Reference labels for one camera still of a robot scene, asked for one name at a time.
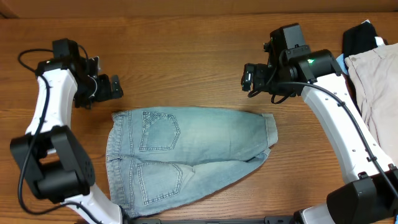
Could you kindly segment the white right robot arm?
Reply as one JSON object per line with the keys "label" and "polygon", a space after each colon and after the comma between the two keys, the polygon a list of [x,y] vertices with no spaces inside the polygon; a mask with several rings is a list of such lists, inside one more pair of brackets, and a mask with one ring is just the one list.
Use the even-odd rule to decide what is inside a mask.
{"label": "white right robot arm", "polygon": [[360,117],[333,54],[311,51],[296,23],[272,31],[264,51],[267,63],[245,65],[243,91],[249,97],[267,92],[273,104],[301,96],[326,133],[344,181],[324,203],[299,210],[286,221],[375,223],[396,217],[397,166]]}

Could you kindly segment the light blue denim shorts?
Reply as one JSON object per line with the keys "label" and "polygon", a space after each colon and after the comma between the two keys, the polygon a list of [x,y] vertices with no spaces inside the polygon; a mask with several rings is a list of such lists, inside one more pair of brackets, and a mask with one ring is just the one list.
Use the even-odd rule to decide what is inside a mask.
{"label": "light blue denim shorts", "polygon": [[130,217],[179,207],[263,165],[278,140],[271,114],[153,107],[113,114],[106,146],[111,201]]}

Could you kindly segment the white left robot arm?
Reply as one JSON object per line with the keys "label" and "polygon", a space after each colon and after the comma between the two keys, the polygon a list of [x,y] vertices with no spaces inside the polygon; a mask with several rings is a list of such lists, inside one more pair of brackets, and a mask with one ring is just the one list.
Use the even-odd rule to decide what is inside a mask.
{"label": "white left robot arm", "polygon": [[124,210],[96,184],[89,155],[71,131],[72,109],[123,96],[118,76],[101,75],[99,58],[81,54],[70,39],[52,42],[53,57],[33,73],[39,94],[25,135],[10,150],[20,168],[18,202],[28,214],[44,215],[68,207],[87,223],[128,223]]}

